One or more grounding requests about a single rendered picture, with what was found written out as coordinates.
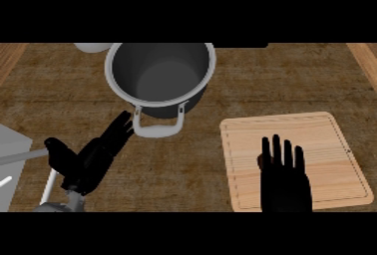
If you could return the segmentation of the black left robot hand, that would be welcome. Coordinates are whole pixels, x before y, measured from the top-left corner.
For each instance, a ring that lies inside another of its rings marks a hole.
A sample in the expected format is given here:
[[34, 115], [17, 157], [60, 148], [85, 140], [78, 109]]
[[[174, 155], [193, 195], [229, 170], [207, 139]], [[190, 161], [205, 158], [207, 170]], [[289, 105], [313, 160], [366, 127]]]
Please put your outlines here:
[[103, 134], [78, 153], [54, 137], [44, 140], [50, 167], [63, 175], [60, 187], [85, 196], [97, 188], [114, 159], [134, 134], [131, 114], [122, 111]]

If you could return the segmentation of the grey metal pot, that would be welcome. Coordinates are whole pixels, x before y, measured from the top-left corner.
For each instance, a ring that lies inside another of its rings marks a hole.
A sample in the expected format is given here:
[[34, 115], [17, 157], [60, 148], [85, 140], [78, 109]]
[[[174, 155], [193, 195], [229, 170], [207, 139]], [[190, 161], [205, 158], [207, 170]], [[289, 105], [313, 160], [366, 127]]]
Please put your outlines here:
[[115, 43], [105, 77], [116, 96], [134, 106], [140, 137], [176, 135], [195, 107], [216, 66], [213, 43]]

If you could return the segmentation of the white round bowl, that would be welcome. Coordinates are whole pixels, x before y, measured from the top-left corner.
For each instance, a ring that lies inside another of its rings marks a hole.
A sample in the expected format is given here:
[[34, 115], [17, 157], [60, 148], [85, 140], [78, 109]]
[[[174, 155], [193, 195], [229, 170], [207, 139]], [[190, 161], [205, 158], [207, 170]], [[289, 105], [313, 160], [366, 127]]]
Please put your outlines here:
[[112, 44], [111, 43], [75, 43], [75, 47], [84, 53], [100, 53], [112, 47]]

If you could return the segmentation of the pale wooden cutting board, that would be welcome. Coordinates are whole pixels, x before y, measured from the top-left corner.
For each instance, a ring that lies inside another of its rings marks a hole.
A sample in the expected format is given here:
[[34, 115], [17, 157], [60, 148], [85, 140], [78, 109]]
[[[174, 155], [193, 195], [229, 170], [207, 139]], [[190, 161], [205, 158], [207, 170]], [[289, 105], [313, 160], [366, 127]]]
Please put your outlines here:
[[226, 119], [220, 139], [232, 210], [260, 210], [261, 139], [273, 135], [303, 148], [306, 175], [316, 209], [363, 205], [374, 194], [328, 112]]

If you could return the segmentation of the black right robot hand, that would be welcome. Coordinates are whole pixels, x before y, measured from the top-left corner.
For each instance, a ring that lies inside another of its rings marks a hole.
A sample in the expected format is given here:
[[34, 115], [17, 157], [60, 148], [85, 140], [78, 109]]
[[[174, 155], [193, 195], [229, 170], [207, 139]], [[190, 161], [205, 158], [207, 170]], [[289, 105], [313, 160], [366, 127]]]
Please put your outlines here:
[[279, 136], [261, 138], [260, 208], [263, 212], [310, 212], [312, 193], [304, 170], [303, 148]]

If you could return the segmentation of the white thin bar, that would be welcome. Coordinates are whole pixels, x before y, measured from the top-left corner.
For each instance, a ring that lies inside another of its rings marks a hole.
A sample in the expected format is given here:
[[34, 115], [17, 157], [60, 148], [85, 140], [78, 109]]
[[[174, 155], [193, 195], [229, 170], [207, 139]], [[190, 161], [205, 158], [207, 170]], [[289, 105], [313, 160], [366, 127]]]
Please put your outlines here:
[[57, 171], [51, 168], [50, 173], [48, 173], [47, 182], [46, 182], [46, 186], [44, 186], [44, 190], [43, 190], [41, 199], [40, 199], [40, 205], [48, 201], [56, 176], [57, 176]]

